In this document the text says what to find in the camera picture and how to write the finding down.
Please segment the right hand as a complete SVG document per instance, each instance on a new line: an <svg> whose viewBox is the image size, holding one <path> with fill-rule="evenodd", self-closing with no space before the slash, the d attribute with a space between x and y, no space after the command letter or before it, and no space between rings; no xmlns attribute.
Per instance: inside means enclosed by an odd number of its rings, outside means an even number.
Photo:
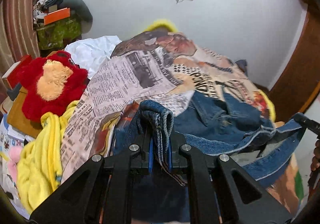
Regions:
<svg viewBox="0 0 320 224"><path fill-rule="evenodd" d="M315 171L320 166L320 140L318 139L315 143L315 148L313 150L313 158L310 165L311 171Z"/></svg>

